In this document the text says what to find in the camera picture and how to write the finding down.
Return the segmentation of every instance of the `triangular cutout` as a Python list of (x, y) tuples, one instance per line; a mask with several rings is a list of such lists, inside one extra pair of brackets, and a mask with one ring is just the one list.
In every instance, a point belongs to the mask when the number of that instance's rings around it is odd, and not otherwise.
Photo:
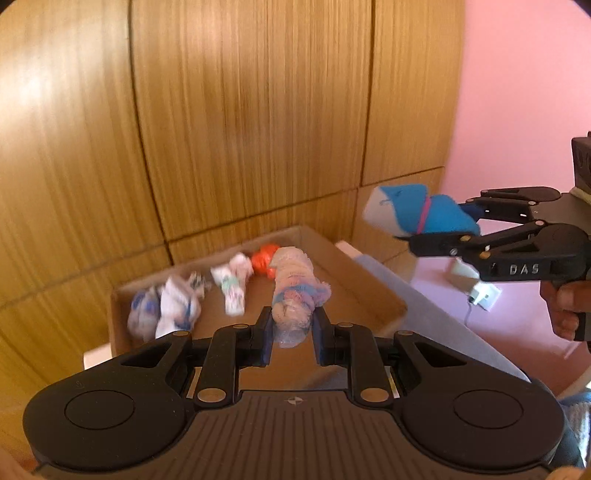
[(419, 342), (415, 343), (415, 345), (417, 346), (418, 351), (421, 352), (421, 355), (432, 367), (461, 367), (462, 365), (466, 365), (466, 362), (441, 351), (439, 348), (434, 347), (429, 343)]
[(141, 352), (128, 358), (121, 365), (125, 367), (154, 368), (162, 360), (170, 345), (170, 343), (160, 343), (149, 348), (144, 348)]

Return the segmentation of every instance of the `pink wall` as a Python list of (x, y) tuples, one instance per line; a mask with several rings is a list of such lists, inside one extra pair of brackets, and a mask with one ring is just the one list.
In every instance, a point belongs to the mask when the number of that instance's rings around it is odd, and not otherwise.
[[(591, 19), (571, 0), (466, 0), (456, 129), (443, 193), (573, 185), (570, 139), (591, 130)], [(486, 230), (497, 228), (485, 225)], [(466, 297), (441, 279), (448, 261), (421, 260), (413, 284), (456, 317)], [(555, 392), (591, 364), (555, 337), (537, 284), (501, 284), (469, 326)]]

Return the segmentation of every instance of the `white wall socket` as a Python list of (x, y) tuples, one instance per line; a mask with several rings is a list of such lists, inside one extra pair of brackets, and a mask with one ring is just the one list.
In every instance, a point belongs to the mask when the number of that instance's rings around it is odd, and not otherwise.
[(501, 289), (480, 281), (478, 272), (458, 258), (454, 258), (446, 278), (458, 290), (475, 299), (474, 305), (490, 310), (501, 295)]

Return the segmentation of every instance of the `pink band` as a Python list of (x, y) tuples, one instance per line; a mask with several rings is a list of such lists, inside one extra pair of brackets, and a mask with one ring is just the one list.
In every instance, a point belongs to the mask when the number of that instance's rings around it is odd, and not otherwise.
[(418, 221), (417, 235), (423, 233), (425, 223), (427, 223), (427, 216), (429, 215), (429, 208), (431, 208), (431, 197), (427, 197), (425, 204), (423, 205), (423, 211), (421, 212), (421, 218)]

